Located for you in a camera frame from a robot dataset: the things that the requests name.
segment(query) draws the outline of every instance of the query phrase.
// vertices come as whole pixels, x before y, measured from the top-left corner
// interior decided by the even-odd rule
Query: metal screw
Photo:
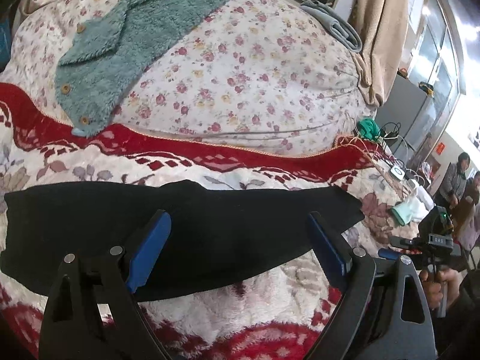
[[[358,256],[358,257],[365,257],[367,252],[365,251],[365,249],[363,249],[363,247],[354,247],[353,248],[353,254]]]
[[[110,254],[112,256],[118,256],[122,252],[123,252],[123,247],[121,246],[114,246],[112,247],[112,249],[110,249]]]
[[[405,256],[405,254],[400,256],[400,261],[404,263],[406,266],[412,262],[412,259],[409,256]]]
[[[71,263],[73,260],[75,260],[75,255],[73,253],[69,253],[63,258],[63,261],[66,263]]]

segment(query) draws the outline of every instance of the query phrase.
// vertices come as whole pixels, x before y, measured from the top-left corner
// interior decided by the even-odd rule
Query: white floral fabric
[[[117,0],[58,0],[21,25],[0,81],[24,89],[45,115],[71,125],[55,99],[59,58],[79,23]],[[132,77],[113,123],[142,133],[303,155],[372,116],[347,49],[282,0],[230,0]]]

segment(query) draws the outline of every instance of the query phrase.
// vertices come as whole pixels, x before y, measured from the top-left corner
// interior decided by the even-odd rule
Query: orange object
[[[435,151],[437,152],[438,155],[440,155],[440,154],[442,154],[443,149],[445,149],[445,144],[443,142],[440,142],[437,145],[437,148],[435,149]]]

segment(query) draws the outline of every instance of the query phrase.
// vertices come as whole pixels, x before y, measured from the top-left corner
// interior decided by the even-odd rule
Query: bed
[[[73,136],[54,96],[56,63],[77,25],[115,1],[57,0],[16,33],[0,75],[0,250],[5,193],[92,180],[190,179],[235,190],[336,184],[363,202],[365,220],[344,233],[352,246],[375,255],[390,234],[416,235],[388,214],[403,191],[375,148],[342,136],[373,112],[350,55],[282,0],[229,1],[145,70],[109,127]],[[310,251],[241,283],[141,308],[162,343],[189,359],[299,360],[340,298]],[[1,312],[35,356],[46,300],[0,273]]]

